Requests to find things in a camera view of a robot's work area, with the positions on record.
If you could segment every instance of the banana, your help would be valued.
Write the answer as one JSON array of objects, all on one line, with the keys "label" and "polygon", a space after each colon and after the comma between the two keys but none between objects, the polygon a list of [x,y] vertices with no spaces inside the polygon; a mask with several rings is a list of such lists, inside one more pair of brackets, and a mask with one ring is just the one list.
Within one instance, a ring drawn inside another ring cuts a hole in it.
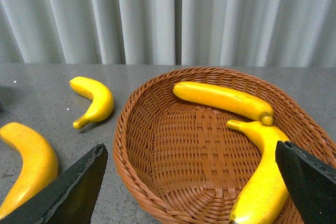
[{"label": "banana", "polygon": [[243,132],[261,153],[258,168],[233,205],[229,223],[271,224],[279,215],[289,195],[275,162],[277,142],[288,141],[288,138],[275,126],[264,126],[258,121],[245,123],[229,120],[226,126]]},{"label": "banana", "polygon": [[21,154],[21,173],[0,207],[0,219],[7,216],[50,184],[58,174],[58,160],[52,146],[39,133],[20,123],[0,129],[0,138]]},{"label": "banana", "polygon": [[101,122],[112,113],[113,95],[101,82],[78,76],[70,80],[70,86],[74,92],[92,101],[86,113],[74,121],[74,128],[81,129],[89,123]]},{"label": "banana", "polygon": [[262,121],[264,125],[273,124],[273,109],[266,101],[235,89],[217,85],[182,81],[174,85],[173,93],[186,101],[216,107]]}]

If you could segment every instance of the gray countertop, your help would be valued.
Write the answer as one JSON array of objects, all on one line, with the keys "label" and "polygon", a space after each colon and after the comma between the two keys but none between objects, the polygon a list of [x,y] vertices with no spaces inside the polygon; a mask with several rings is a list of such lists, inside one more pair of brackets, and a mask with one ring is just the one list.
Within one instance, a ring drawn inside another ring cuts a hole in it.
[{"label": "gray countertop", "polygon": [[[127,191],[113,161],[113,137],[117,118],[129,95],[141,84],[162,73],[185,66],[62,65],[3,63],[0,65],[0,127],[9,122],[25,124],[43,135],[54,147],[60,172],[96,144],[109,151],[92,223],[159,223],[142,210]],[[264,79],[289,94],[336,140],[336,69],[230,67]],[[75,76],[104,83],[113,93],[115,110],[103,123],[75,130],[72,123],[82,116],[90,101],[69,86]],[[17,179],[22,166],[18,153],[0,141],[0,202]]]}]

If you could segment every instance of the basket rim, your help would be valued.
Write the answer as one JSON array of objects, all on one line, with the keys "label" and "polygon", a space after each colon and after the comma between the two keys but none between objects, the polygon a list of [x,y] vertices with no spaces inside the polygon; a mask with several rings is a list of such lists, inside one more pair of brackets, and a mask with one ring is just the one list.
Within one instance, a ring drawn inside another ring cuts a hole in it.
[{"label": "basket rim", "polygon": [[[256,81],[259,81],[266,86],[272,87],[276,92],[281,94],[286,98],[286,100],[290,103],[295,105],[295,107],[299,110],[299,112],[306,118],[308,121],[312,124],[315,130],[319,132],[320,135],[322,135],[323,140],[322,142],[319,142],[321,145],[325,147],[329,147],[328,143],[335,144],[335,142],[330,139],[327,132],[319,126],[310,115],[305,112],[301,106],[289,95],[287,95],[283,90],[278,88],[272,83],[269,83],[259,77],[255,77],[251,74],[244,73],[241,71],[237,71],[230,68],[225,67],[186,67],[181,69],[172,70],[166,73],[163,73],[157,77],[151,78],[149,81],[145,82],[141,86],[139,86],[136,90],[134,90],[131,95],[129,96],[126,104],[123,107],[122,112],[120,113],[118,120],[117,120],[117,127],[115,128],[115,134],[114,134],[114,144],[113,144],[113,158],[114,162],[117,168],[117,172],[119,176],[122,178],[122,181],[124,182],[126,188],[131,191],[131,194],[133,197],[137,200],[137,202],[145,208],[147,212],[152,214],[154,217],[156,217],[158,220],[163,221],[172,221],[174,223],[195,223],[195,224],[201,224],[204,223],[203,221],[194,220],[190,222],[184,221],[184,218],[190,218],[190,216],[184,212],[178,211],[177,209],[172,208],[170,205],[165,203],[161,198],[156,196],[149,188],[148,186],[142,182],[142,180],[137,176],[137,173],[135,169],[133,168],[132,164],[130,163],[127,155],[127,148],[126,148],[126,142],[120,143],[120,139],[125,139],[126,137],[126,128],[128,124],[128,119],[130,117],[131,112],[134,109],[134,106],[140,99],[141,94],[145,92],[147,89],[151,88],[153,85],[159,83],[161,80],[167,79],[167,77],[171,76],[175,73],[195,73],[195,72],[202,72],[202,71],[223,71],[223,74],[226,72],[233,72],[237,73],[243,77],[246,78],[252,78]],[[184,216],[182,218],[176,219],[174,216],[176,215]]]}]

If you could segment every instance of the wicker basket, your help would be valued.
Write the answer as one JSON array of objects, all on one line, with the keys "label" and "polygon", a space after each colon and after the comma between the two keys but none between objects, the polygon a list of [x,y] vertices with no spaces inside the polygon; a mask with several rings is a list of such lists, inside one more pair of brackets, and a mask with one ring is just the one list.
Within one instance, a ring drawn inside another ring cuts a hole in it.
[{"label": "wicker basket", "polygon": [[[127,189],[162,223],[228,223],[260,154],[229,119],[249,119],[182,101],[179,81],[234,88],[269,102],[274,125],[291,141],[336,167],[336,144],[296,102],[266,81],[224,68],[187,68],[160,75],[135,90],[118,118],[114,160]],[[275,223],[303,223],[289,198]]]}]

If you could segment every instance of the white curtain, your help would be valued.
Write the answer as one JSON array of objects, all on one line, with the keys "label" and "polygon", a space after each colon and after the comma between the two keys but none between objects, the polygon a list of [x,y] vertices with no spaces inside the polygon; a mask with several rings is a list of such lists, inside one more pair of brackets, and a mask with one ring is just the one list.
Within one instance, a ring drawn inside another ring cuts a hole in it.
[{"label": "white curtain", "polygon": [[336,67],[336,0],[0,0],[0,63]]}]

